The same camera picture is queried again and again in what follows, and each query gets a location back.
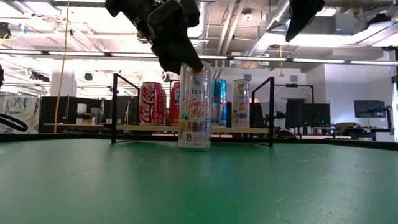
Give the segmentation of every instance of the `blue can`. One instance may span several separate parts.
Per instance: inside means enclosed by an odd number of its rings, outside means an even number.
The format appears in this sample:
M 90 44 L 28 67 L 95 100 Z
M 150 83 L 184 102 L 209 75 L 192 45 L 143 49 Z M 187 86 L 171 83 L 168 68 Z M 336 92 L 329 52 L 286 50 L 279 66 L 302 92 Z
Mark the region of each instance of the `blue can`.
M 212 80 L 211 110 L 211 125 L 226 127 L 226 80 Z

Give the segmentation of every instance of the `green tabletop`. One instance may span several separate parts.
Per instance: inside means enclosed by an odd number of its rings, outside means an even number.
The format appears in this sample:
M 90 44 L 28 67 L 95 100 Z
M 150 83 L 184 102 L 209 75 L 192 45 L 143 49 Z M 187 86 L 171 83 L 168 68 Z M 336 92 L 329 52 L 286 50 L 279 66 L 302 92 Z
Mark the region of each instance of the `green tabletop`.
M 73 139 L 0 144 L 0 223 L 397 223 L 398 152 Z

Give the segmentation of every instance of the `coca-cola logo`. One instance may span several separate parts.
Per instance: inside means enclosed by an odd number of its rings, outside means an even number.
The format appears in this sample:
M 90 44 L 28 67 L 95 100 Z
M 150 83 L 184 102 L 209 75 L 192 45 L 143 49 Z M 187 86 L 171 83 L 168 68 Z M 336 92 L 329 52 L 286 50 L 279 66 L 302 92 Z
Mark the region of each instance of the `coca-cola logo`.
M 142 111 L 140 120 L 148 123 L 152 121 L 152 105 L 155 101 L 155 84 L 146 83 L 141 87 Z

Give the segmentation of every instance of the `ceiling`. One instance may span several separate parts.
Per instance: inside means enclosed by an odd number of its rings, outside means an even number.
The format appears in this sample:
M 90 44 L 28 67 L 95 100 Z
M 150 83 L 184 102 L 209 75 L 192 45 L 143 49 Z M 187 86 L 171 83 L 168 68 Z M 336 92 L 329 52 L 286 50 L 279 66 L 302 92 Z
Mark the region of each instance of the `ceiling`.
M 30 13 L 18 14 L 11 9 L 7 13 L 0 14 L 0 22 L 10 23 L 12 37 L 17 37 L 21 28 L 19 24 L 26 27 L 25 33 L 11 41 L 5 41 L 2 49 L 31 49 L 31 50 L 63 50 L 65 37 L 65 18 L 67 7 L 65 1 L 36 1 L 29 4 L 13 2 L 13 6 L 25 9 L 28 5 L 37 15 Z M 250 50 L 256 43 L 258 37 L 258 25 L 263 15 L 277 8 L 278 0 L 247 0 L 243 3 L 244 9 L 251 9 L 252 19 L 245 21 L 242 14 L 234 15 L 238 17 L 236 29 L 233 31 L 233 39 L 226 50 L 227 54 L 232 52 L 245 52 Z M 227 9 L 230 0 L 217 0 L 209 2 L 205 18 L 204 54 L 216 54 L 220 36 L 223 30 L 223 23 L 228 14 Z M 368 11 L 371 9 L 388 6 L 391 1 L 387 0 L 327 0 L 326 7 L 321 16 L 332 16 L 337 10 L 346 9 L 345 13 Z M 81 2 L 71 2 L 69 14 L 69 28 L 72 32 L 67 34 L 67 50 L 71 51 L 103 51 L 103 52 L 151 52 L 149 44 L 142 44 L 137 40 L 136 28 L 123 15 L 119 14 L 113 18 L 104 8 L 103 0 L 81 0 Z M 319 58 L 328 55 L 333 49 L 329 47 L 302 47 L 283 45 L 282 56 L 284 57 L 303 57 Z M 378 54 L 381 50 L 374 47 L 362 47 L 357 49 L 342 49 L 341 51 L 350 52 L 347 57 L 358 56 L 361 58 L 364 51 L 374 51 Z M 280 49 L 268 48 L 267 54 L 279 57 Z M 51 78 L 52 69 L 59 66 L 61 61 L 54 58 L 27 58 L 0 56 L 0 63 L 6 71 L 6 83 L 43 83 L 42 81 L 32 80 L 26 75 L 27 68 Z M 162 69 L 157 62 L 137 62 L 128 60 L 72 60 L 68 66 L 73 66 L 78 77 L 78 85 L 110 85 L 110 75 L 113 72 L 121 71 L 121 74 L 136 85 L 141 85 L 145 81 L 160 81 Z M 287 68 L 305 68 L 306 64 L 288 63 Z M 280 67 L 280 63 L 270 63 L 270 69 Z M 84 80 L 86 72 L 92 72 L 94 79 L 91 82 Z M 25 87 L 27 91 L 42 95 L 49 93 L 49 87 Z M 108 88 L 79 88 L 78 94 L 87 97 L 103 97 L 111 94 Z

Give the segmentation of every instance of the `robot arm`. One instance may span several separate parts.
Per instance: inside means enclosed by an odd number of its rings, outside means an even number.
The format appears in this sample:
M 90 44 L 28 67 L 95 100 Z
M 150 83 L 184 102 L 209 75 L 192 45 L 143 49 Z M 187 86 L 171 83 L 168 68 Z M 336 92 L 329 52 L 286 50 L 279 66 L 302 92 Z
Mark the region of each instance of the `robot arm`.
M 115 17 L 122 12 L 152 45 L 165 71 L 179 74 L 182 63 L 194 70 L 203 68 L 188 35 L 188 27 L 199 24 L 194 0 L 106 0 L 105 7 Z

